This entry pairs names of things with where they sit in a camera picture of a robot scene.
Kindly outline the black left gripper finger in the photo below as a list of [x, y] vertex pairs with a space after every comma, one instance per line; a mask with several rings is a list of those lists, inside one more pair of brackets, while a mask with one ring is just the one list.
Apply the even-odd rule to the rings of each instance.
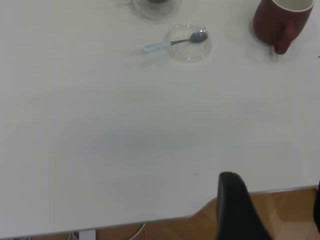
[[242, 178], [219, 174], [216, 199], [217, 240], [270, 240]]

